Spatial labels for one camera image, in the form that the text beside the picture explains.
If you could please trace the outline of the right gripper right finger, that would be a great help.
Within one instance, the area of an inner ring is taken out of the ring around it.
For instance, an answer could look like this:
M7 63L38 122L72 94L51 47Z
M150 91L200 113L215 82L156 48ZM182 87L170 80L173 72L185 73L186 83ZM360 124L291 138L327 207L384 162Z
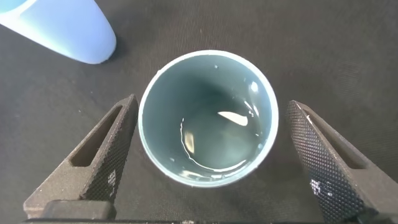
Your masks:
M286 120L325 222L397 223L397 182L307 105Z

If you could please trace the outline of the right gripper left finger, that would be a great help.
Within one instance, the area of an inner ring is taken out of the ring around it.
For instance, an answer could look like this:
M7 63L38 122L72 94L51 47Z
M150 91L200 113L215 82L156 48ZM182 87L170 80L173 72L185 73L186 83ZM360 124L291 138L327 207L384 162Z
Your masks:
M137 124L135 95L117 102L60 165L26 199L28 218L43 217L55 200L112 205Z

